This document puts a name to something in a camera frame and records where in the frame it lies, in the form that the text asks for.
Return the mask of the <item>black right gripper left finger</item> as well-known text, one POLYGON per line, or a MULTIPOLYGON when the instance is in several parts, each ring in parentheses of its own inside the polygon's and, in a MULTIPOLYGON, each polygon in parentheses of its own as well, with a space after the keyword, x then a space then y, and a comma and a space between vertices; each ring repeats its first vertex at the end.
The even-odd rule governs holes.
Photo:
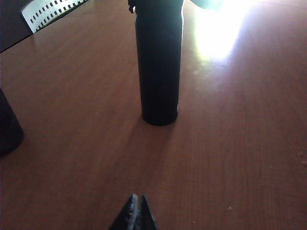
POLYGON ((138 196, 130 195, 109 230, 133 230, 138 215, 138 196))

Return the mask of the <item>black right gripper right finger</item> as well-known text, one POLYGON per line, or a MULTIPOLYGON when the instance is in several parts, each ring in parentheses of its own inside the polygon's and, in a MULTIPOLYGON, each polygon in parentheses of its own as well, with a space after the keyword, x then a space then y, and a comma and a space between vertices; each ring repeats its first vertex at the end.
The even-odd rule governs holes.
POLYGON ((158 230, 157 223, 145 194, 142 195, 138 214, 134 223, 135 230, 158 230))

